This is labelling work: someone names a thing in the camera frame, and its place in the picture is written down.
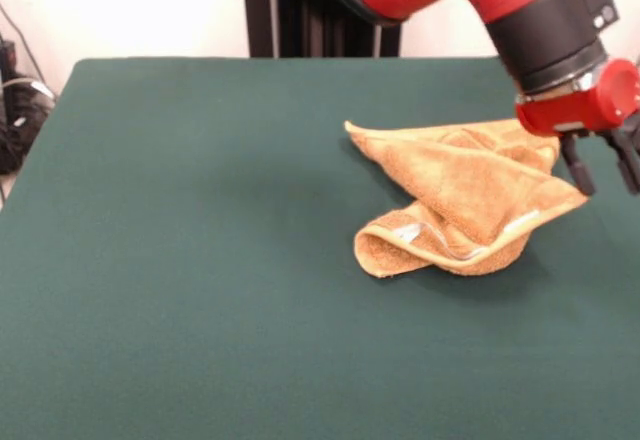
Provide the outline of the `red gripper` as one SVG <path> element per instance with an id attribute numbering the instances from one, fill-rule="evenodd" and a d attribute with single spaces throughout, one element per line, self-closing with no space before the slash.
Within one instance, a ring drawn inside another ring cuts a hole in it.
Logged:
<path id="1" fill-rule="evenodd" d="M 527 131 L 542 137 L 561 135 L 561 156 L 575 187 L 585 196 L 594 195 L 596 188 L 578 155 L 577 135 L 564 133 L 611 130 L 607 143 L 616 152 L 628 191 L 638 193 L 638 110 L 639 70 L 626 59 L 607 60 L 549 91 L 516 100 L 517 117 Z"/>

